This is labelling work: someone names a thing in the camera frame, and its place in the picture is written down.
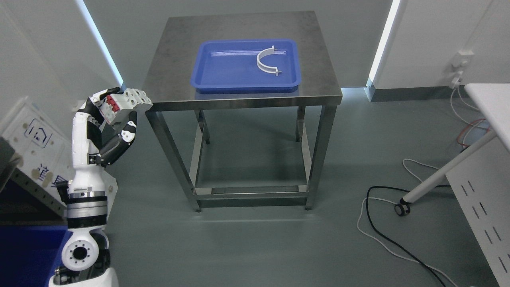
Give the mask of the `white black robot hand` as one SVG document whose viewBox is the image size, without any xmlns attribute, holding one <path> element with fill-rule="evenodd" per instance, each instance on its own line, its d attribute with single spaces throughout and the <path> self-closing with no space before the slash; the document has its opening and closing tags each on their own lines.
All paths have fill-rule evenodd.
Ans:
<svg viewBox="0 0 510 287">
<path fill-rule="evenodd" d="M 72 164 L 75 175 L 69 185 L 69 194 L 85 190 L 105 192 L 102 178 L 104 169 L 115 163 L 135 142 L 138 112 L 132 111 L 127 121 L 119 126 L 110 126 L 98 109 L 99 92 L 84 101 L 72 121 Z"/>
</svg>

